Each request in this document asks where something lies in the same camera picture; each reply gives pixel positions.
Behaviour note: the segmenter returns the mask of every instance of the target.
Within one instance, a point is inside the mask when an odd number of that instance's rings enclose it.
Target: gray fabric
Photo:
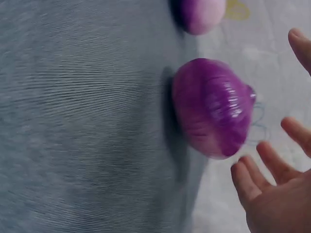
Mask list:
[[[166,0],[0,0],[0,232],[181,233],[203,157],[169,80]]]

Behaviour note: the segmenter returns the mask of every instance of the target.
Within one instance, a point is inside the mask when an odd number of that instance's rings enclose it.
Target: onion skin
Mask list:
[[[225,159],[245,143],[256,94],[227,64],[205,58],[184,64],[172,95],[181,129],[202,154]]]
[[[225,0],[182,0],[181,16],[185,31],[202,35],[219,24],[225,15]]]

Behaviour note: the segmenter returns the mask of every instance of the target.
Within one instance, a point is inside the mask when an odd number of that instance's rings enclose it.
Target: red onion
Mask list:
[[[185,30],[193,35],[210,31],[225,15],[225,0],[182,0],[181,17]]]
[[[212,158],[230,157],[244,144],[255,100],[254,90],[220,61],[192,60],[173,81],[174,107],[186,138]]]

